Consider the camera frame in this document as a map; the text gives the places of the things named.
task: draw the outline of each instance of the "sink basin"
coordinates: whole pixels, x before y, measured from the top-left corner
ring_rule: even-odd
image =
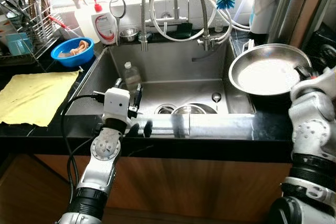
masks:
[[[76,95],[105,92],[121,76],[123,64],[131,61],[144,80],[140,115],[168,114],[167,111],[189,103],[203,104],[221,115],[253,114],[248,94],[234,88],[228,79],[228,69],[235,58],[232,43],[228,41],[210,52],[195,44],[195,41],[150,44],[148,52],[141,52],[139,45],[105,48]],[[217,105],[211,98],[214,92],[222,95]],[[93,99],[80,99],[67,114],[100,115],[102,108]]]

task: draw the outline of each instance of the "sink drain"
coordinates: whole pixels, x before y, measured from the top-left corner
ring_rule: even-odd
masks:
[[[175,105],[163,104],[156,108],[155,114],[171,114],[176,109]]]

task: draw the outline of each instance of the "cabinet door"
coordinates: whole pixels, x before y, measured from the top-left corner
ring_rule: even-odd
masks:
[[[37,155],[67,178],[67,156]],[[78,156],[83,172],[89,157]],[[107,206],[262,222],[290,164],[121,157]]]
[[[68,205],[67,183],[28,155],[17,155],[0,179],[0,223],[54,223]]]

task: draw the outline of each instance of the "stainless steel appliance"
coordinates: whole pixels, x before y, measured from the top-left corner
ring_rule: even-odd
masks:
[[[303,48],[321,20],[328,0],[279,0],[268,43]]]

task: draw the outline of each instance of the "clear plastic bottle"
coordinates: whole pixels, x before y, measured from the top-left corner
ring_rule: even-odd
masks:
[[[132,67],[131,62],[125,63],[124,80],[128,91],[134,94],[138,83],[141,83],[141,76],[137,67]]]
[[[221,33],[223,31],[224,28],[224,21],[221,18],[221,16],[219,15],[219,13],[216,13],[215,16],[215,32],[216,33]]]

